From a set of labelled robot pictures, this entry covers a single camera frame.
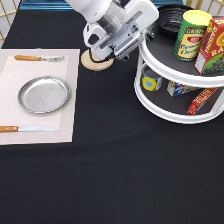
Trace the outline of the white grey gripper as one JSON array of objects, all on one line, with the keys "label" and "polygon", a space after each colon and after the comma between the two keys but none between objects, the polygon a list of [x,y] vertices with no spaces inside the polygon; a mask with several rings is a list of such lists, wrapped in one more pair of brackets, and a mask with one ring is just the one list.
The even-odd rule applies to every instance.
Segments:
[{"label": "white grey gripper", "polygon": [[159,12],[150,0],[130,0],[125,6],[112,0],[105,14],[88,22],[83,30],[84,43],[93,62],[116,58],[126,60],[129,53],[146,38],[154,39],[152,24]]}]

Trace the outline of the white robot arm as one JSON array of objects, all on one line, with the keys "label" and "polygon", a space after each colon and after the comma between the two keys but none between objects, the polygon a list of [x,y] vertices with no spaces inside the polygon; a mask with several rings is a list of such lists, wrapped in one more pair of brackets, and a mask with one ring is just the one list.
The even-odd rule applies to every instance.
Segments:
[{"label": "white robot arm", "polygon": [[150,33],[159,12],[150,0],[66,0],[86,20],[83,30],[90,56],[122,60]]}]

